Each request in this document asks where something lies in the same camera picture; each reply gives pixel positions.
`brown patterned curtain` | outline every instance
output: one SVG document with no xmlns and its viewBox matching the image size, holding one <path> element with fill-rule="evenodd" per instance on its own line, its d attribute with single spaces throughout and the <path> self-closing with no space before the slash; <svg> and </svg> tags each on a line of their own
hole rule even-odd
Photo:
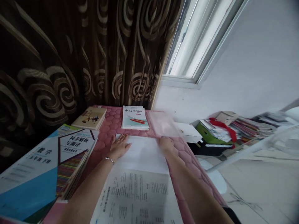
<svg viewBox="0 0 299 224">
<path fill-rule="evenodd" d="M 0 135 L 28 149 L 89 105 L 150 109 L 183 0 L 2 0 Z"/>
</svg>

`forearm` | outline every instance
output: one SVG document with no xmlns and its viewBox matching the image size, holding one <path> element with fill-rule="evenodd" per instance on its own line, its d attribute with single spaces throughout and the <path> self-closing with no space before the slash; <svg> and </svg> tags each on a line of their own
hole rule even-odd
<svg viewBox="0 0 299 224">
<path fill-rule="evenodd" d="M 113 163 L 103 159 L 67 203 L 59 223 L 89 223 Z"/>
<path fill-rule="evenodd" d="M 166 150 L 165 157 L 196 223 L 233 223 L 178 156 L 171 150 Z"/>
</svg>

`textbook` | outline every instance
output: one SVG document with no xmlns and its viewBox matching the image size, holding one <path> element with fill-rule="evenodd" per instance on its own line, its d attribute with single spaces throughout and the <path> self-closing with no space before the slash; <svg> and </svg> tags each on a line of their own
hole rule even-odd
<svg viewBox="0 0 299 224">
<path fill-rule="evenodd" d="M 99 130 L 105 119 L 107 109 L 98 107 L 88 107 L 73 123 L 72 126 Z"/>
<path fill-rule="evenodd" d="M 62 125 L 0 174 L 0 216 L 38 223 L 80 173 L 99 131 Z"/>
<path fill-rule="evenodd" d="M 121 128 L 148 131 L 145 109 L 142 106 L 124 106 Z"/>
</svg>

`green box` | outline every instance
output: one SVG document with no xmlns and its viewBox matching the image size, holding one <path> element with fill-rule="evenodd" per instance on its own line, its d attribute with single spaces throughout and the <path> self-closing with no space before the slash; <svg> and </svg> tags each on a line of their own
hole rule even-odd
<svg viewBox="0 0 299 224">
<path fill-rule="evenodd" d="M 208 129 L 206 129 L 201 122 L 199 122 L 199 124 L 196 126 L 195 128 L 201 135 L 202 138 L 205 140 L 205 142 L 207 144 L 217 144 L 217 145 L 232 145 L 233 142 L 229 141 L 229 142 L 225 142 L 222 140 L 219 140 L 217 138 L 215 138 Z"/>
</svg>

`bangle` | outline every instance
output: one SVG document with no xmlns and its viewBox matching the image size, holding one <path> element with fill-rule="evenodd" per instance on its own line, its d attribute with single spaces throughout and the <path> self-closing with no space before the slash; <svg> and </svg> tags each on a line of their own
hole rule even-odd
<svg viewBox="0 0 299 224">
<path fill-rule="evenodd" d="M 113 162 L 113 165 L 114 165 L 114 161 L 112 159 L 110 159 L 108 157 L 105 157 L 105 159 L 110 160 L 111 162 Z"/>
</svg>

